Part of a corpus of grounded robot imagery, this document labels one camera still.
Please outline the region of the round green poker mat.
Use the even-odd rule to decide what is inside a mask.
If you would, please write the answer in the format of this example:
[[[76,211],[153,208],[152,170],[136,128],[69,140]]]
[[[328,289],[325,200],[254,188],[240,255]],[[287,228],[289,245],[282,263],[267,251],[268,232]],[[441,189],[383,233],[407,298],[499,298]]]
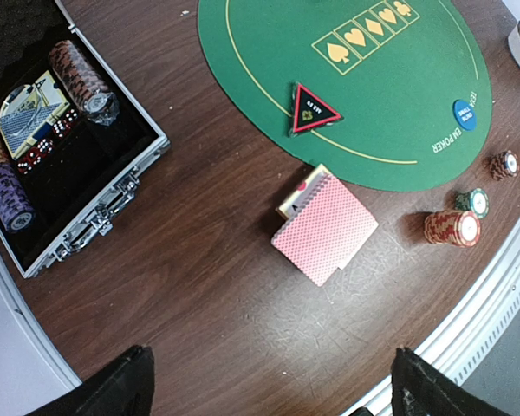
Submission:
[[[449,1],[202,1],[198,35],[252,124],[347,182],[390,192],[443,185],[491,129],[488,69]],[[291,137],[297,82],[344,119]],[[474,131],[455,121],[457,99],[474,107]]]

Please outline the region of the front aluminium rail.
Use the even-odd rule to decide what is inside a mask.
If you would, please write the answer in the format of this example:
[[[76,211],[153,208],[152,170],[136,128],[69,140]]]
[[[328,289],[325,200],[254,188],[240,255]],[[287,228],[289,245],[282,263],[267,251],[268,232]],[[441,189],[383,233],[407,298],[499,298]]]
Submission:
[[[520,309],[520,218],[490,264],[442,322],[416,348],[456,387],[462,387]]]

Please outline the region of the red dice set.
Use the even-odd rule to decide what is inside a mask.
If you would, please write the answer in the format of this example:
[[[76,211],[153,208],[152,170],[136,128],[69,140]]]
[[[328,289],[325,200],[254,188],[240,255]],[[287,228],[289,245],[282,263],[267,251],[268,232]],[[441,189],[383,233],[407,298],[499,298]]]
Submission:
[[[40,165],[69,136],[80,118],[79,111],[69,109],[51,130],[17,161],[17,170],[22,175],[27,175]]]

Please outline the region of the blue card deck in case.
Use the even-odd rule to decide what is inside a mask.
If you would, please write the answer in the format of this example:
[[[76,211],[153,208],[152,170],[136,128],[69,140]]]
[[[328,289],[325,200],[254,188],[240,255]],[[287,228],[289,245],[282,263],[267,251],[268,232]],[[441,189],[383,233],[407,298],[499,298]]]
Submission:
[[[71,104],[49,72],[9,93],[0,108],[0,133],[12,159],[43,139]]]

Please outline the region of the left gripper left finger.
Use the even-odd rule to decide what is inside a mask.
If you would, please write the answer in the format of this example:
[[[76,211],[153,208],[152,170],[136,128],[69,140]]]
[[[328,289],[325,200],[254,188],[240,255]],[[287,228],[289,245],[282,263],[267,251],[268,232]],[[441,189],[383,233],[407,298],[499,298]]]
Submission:
[[[155,392],[153,350],[135,345],[73,391],[33,415],[149,415]]]

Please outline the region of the gold card deck box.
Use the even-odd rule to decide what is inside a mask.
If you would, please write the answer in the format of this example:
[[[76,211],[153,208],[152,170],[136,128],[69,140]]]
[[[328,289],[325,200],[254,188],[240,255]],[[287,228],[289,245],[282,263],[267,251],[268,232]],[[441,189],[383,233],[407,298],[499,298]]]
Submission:
[[[331,175],[330,170],[324,164],[318,165],[276,208],[279,215],[285,219],[290,219],[318,184],[328,175]]]

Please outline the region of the purple chip row in case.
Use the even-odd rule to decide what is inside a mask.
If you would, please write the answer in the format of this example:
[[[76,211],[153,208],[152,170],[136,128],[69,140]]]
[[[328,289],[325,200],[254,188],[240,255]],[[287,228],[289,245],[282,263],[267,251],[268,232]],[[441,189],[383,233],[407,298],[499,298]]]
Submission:
[[[0,220],[9,233],[25,230],[36,216],[13,167],[0,163]]]

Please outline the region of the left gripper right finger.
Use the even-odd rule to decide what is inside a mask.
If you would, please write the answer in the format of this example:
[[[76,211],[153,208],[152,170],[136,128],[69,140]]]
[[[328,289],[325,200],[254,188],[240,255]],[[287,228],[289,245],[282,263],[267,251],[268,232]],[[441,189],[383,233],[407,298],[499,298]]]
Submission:
[[[466,392],[410,348],[397,348],[392,370],[393,415],[507,415]]]

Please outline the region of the triangular all-in button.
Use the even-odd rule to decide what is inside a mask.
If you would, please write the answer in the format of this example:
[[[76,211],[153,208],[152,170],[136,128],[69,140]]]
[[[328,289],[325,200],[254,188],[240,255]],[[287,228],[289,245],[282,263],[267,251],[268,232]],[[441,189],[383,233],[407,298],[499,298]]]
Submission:
[[[294,86],[293,113],[289,129],[291,137],[340,122],[343,115],[329,104],[297,82]]]

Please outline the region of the orange poker chip stack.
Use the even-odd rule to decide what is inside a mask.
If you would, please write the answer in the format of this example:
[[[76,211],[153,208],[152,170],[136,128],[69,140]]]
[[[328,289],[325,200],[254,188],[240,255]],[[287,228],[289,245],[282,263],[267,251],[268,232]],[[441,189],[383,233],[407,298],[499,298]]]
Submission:
[[[477,244],[480,234],[480,220],[473,211],[437,211],[424,221],[424,236],[430,244],[467,248]]]

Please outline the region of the green poker chip stack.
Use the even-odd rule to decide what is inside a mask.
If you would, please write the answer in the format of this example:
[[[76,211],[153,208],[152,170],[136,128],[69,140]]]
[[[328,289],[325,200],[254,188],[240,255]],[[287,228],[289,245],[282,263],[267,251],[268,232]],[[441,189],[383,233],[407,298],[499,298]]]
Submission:
[[[459,193],[455,198],[455,208],[459,211],[472,211],[479,219],[483,219],[489,213],[488,195],[482,188]]]

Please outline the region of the pink-backed playing card deck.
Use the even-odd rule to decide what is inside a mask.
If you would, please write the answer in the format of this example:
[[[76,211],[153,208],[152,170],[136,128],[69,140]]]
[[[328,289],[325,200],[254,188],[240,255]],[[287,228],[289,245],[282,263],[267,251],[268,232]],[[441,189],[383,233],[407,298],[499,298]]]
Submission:
[[[378,227],[374,215],[335,176],[323,177],[271,244],[316,286],[350,261]]]

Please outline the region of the blue small blind button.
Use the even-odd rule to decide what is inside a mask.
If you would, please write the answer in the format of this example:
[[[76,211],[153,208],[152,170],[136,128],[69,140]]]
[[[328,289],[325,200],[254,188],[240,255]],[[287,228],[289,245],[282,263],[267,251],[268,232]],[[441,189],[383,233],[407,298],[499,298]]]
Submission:
[[[455,121],[465,131],[474,131],[477,127],[477,116],[474,107],[465,100],[457,99],[452,104]]]

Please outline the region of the brown poker chip stack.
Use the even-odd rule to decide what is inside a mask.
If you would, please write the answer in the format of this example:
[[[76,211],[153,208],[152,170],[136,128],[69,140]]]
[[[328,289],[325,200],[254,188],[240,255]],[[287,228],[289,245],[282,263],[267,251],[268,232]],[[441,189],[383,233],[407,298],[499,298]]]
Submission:
[[[511,150],[494,155],[490,162],[490,172],[496,181],[516,177],[519,172],[517,156]]]

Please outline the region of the brown chip row in case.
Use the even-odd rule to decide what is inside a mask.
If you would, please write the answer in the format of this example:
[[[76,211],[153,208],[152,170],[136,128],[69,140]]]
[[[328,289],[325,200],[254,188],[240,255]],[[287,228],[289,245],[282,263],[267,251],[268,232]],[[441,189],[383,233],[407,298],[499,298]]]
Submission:
[[[120,109],[116,94],[70,40],[58,42],[49,63],[71,101],[95,124],[111,126]]]

